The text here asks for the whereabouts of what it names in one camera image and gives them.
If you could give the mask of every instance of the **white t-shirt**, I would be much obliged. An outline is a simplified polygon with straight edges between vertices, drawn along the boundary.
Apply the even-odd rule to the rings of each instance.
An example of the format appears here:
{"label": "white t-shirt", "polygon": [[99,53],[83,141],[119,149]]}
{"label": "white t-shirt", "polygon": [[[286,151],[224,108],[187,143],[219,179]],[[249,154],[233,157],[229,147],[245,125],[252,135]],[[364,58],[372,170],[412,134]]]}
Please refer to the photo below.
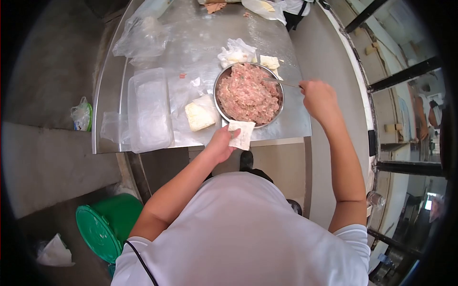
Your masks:
{"label": "white t-shirt", "polygon": [[313,0],[284,0],[286,2],[286,9],[285,12],[294,14],[294,15],[299,15],[299,12],[302,8],[302,4],[304,1],[308,2],[307,6],[305,6],[304,12],[302,12],[302,16],[307,16],[310,13],[310,3],[313,2]]}
{"label": "white t-shirt", "polygon": [[[332,234],[294,213],[274,184],[247,172],[207,180],[153,242],[129,242],[160,286],[368,283],[363,225]],[[127,244],[111,285],[153,285]]]}

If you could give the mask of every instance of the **green bucket lid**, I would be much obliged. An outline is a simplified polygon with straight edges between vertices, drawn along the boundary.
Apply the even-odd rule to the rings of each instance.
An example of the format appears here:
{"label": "green bucket lid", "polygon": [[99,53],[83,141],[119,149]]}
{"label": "green bucket lid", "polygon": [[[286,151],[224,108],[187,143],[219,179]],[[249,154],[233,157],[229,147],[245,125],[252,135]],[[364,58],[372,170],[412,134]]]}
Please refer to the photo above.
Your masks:
{"label": "green bucket lid", "polygon": [[81,205],[76,209],[76,224],[89,248],[106,262],[115,263],[122,246],[106,219],[90,206]]}

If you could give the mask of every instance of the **black shoe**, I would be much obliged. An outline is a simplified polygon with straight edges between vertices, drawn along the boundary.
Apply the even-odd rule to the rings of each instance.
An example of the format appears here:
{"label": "black shoe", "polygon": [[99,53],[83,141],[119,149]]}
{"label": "black shoe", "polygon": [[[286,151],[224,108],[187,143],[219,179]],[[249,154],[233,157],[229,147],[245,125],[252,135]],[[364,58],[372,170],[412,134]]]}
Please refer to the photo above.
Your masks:
{"label": "black shoe", "polygon": [[240,171],[243,169],[253,168],[253,153],[251,151],[243,151],[240,155]]}
{"label": "black shoe", "polygon": [[291,205],[291,207],[293,208],[294,212],[298,215],[302,215],[302,209],[299,205],[298,202],[296,202],[295,200],[287,200],[289,202],[289,204]]}

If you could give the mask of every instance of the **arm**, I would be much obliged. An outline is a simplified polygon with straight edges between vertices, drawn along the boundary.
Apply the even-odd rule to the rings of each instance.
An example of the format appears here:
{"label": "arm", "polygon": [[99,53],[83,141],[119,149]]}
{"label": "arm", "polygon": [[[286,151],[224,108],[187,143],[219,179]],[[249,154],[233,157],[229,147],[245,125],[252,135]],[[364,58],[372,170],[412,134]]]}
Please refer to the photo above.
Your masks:
{"label": "arm", "polygon": [[323,127],[331,149],[331,170],[336,209],[330,232],[366,224],[366,195],[360,162],[337,103],[336,92],[322,81],[301,81],[304,105]]}
{"label": "arm", "polygon": [[129,237],[156,239],[178,217],[213,168],[226,161],[235,147],[229,147],[228,125],[213,135],[208,146],[173,179],[157,190],[145,204]]}

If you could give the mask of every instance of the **black cable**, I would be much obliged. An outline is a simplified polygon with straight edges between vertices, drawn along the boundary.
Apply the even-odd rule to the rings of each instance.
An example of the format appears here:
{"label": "black cable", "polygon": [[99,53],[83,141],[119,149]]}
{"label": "black cable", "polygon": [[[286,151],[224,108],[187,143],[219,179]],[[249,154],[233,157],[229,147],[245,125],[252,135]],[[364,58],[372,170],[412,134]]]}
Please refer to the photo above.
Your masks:
{"label": "black cable", "polygon": [[146,266],[145,262],[143,261],[142,257],[140,256],[140,254],[138,253],[138,251],[135,249],[135,247],[132,245],[132,243],[128,242],[127,240],[125,240],[124,243],[129,244],[130,247],[134,250],[135,254],[136,254],[137,257],[138,257],[138,260],[140,260],[140,263],[143,265],[143,268],[145,269],[145,271],[146,271],[146,273],[148,274],[149,278],[150,278],[151,281],[153,282],[153,285],[154,285],[154,286],[158,286],[158,283],[156,282],[156,279],[154,279],[153,274],[151,273],[151,271],[149,271],[149,269],[148,269],[148,267]]}

